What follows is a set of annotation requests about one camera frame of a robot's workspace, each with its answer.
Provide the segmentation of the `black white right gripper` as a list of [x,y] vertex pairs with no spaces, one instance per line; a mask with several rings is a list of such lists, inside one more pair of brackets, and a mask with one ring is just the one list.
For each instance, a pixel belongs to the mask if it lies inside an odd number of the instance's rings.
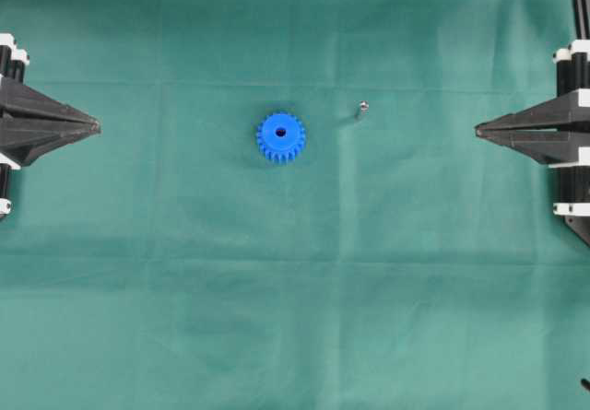
[[[553,63],[557,98],[480,123],[476,137],[551,166],[559,184],[554,214],[589,218],[589,41],[558,49]],[[521,131],[553,128],[566,131]]]

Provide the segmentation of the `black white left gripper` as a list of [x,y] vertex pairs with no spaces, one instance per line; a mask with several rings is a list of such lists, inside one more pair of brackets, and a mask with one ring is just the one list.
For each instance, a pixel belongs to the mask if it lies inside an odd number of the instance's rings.
[[100,133],[100,122],[90,115],[24,85],[30,57],[19,49],[15,37],[1,34],[1,109],[33,119],[83,123],[59,128],[33,128],[13,123],[1,124],[1,219],[11,213],[9,196],[13,170],[28,167],[39,157],[62,146]]

